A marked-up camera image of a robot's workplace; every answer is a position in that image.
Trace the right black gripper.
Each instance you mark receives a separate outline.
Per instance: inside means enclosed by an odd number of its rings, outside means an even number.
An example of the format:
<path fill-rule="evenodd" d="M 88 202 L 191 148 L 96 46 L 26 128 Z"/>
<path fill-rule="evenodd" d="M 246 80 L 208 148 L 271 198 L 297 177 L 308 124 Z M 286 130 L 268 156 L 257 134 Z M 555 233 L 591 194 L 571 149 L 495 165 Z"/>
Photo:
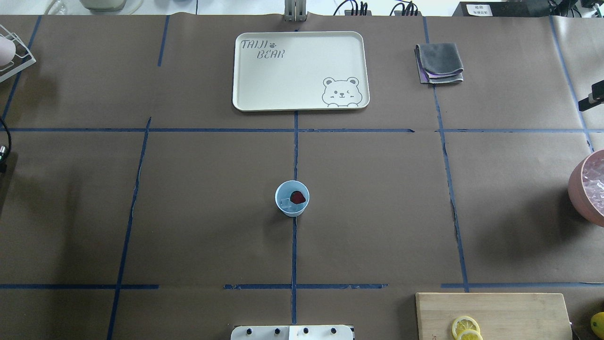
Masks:
<path fill-rule="evenodd" d="M 591 93 L 586 98 L 578 101 L 578 110 L 585 112 L 595 106 L 602 104 L 604 101 L 604 80 L 591 85 Z"/>

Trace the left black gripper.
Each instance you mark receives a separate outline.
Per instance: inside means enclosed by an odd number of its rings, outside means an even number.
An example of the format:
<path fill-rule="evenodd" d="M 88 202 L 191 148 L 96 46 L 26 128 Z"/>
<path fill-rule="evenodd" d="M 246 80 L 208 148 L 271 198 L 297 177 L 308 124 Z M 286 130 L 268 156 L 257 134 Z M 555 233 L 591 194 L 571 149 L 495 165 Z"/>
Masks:
<path fill-rule="evenodd" d="M 0 148 L 0 172 L 6 173 L 8 168 L 8 158 L 12 151 L 12 135 L 3 118 L 0 119 L 0 122 L 7 134 L 7 145 L 2 144 Z"/>

